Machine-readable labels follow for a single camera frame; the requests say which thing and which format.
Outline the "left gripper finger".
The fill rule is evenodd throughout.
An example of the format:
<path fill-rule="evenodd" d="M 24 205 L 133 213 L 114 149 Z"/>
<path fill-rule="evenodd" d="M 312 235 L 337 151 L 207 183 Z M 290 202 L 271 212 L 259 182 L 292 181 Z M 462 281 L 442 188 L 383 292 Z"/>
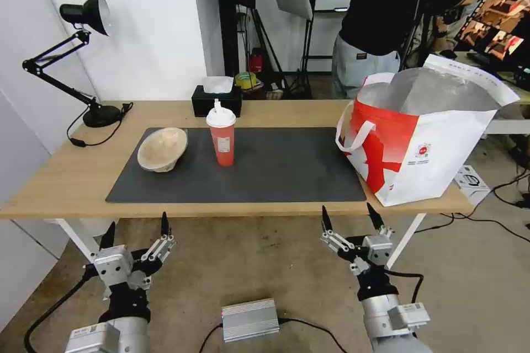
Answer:
<path fill-rule="evenodd" d="M 164 211 L 161 217 L 161 236 L 141 256 L 141 262 L 160 261 L 164 263 L 176 243 L 167 213 Z"/>
<path fill-rule="evenodd" d="M 111 248 L 114 246 L 116 223 L 111 222 L 107 231 L 101 236 L 99 250 Z"/>

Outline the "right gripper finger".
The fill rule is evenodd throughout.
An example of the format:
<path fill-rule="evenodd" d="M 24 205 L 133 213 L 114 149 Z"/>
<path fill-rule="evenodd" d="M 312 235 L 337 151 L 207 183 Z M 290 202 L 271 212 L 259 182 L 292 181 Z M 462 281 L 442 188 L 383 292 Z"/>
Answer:
<path fill-rule="evenodd" d="M 393 229 L 385 225 L 381 215 L 374 209 L 374 207 L 369 202 L 367 202 L 367 209 L 368 216 L 375 230 L 379 233 L 380 236 L 390 238 L 391 235 L 394 233 Z"/>
<path fill-rule="evenodd" d="M 321 209 L 321 241 L 324 242 L 324 244 L 326 244 L 332 251 L 337 254 L 346 254 L 353 252 L 353 244 L 350 243 L 346 238 L 333 231 L 331 219 L 327 213 L 326 207 L 322 205 Z"/>

